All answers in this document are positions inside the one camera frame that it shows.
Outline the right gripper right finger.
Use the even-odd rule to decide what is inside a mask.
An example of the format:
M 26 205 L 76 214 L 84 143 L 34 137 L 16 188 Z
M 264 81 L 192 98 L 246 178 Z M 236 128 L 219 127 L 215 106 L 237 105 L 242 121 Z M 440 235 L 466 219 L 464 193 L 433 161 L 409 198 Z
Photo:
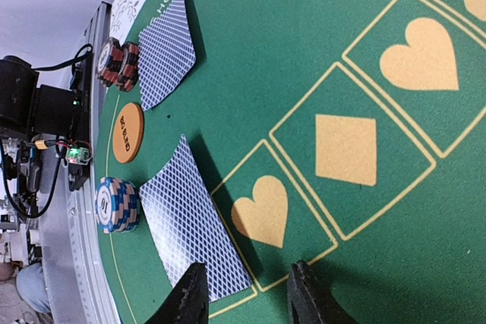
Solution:
M 292 264 L 286 287 L 290 323 L 357 323 L 305 261 Z

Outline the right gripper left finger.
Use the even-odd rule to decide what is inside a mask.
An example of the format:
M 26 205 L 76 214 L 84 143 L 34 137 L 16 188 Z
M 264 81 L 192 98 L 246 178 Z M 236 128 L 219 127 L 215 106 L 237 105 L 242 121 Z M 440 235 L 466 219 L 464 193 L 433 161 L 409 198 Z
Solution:
M 146 323 L 195 324 L 209 322 L 209 290 L 204 263 L 192 263 L 159 309 Z

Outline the orange big blind button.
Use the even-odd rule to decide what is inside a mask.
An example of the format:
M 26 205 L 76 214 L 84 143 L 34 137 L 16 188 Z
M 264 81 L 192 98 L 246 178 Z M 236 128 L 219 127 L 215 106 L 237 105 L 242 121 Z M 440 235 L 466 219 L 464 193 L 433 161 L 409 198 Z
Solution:
M 118 113 L 115 122 L 112 150 L 121 164 L 134 160 L 144 137 L 144 113 L 139 104 L 129 102 Z

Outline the dark red chip stack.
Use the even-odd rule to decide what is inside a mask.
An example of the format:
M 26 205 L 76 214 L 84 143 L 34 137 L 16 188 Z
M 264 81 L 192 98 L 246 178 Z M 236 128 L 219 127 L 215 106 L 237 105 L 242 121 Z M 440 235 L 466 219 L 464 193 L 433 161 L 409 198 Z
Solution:
M 119 91 L 130 92 L 138 82 L 139 45 L 115 37 L 104 43 L 96 63 L 96 77 L 104 87 L 115 86 Z

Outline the dealt cards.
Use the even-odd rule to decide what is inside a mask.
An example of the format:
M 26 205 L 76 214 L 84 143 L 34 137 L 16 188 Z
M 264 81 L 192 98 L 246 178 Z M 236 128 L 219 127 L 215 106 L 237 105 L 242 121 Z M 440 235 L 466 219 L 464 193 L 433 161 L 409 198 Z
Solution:
M 140 32 L 138 45 L 140 103 L 147 111 L 173 93 L 196 63 L 185 0 L 172 0 Z

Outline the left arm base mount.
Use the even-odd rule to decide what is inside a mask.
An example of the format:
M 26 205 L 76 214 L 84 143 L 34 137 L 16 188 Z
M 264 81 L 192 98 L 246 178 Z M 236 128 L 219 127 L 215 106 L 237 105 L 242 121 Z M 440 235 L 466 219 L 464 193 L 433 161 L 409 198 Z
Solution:
M 89 43 L 50 67 L 35 68 L 14 55 L 1 59 L 1 183 L 17 180 L 16 192 L 7 190 L 5 200 L 23 220 L 44 215 L 54 197 L 52 182 L 44 206 L 38 205 L 44 150 L 55 150 L 55 177 L 62 165 L 68 167 L 70 190 L 88 177 L 92 64 Z

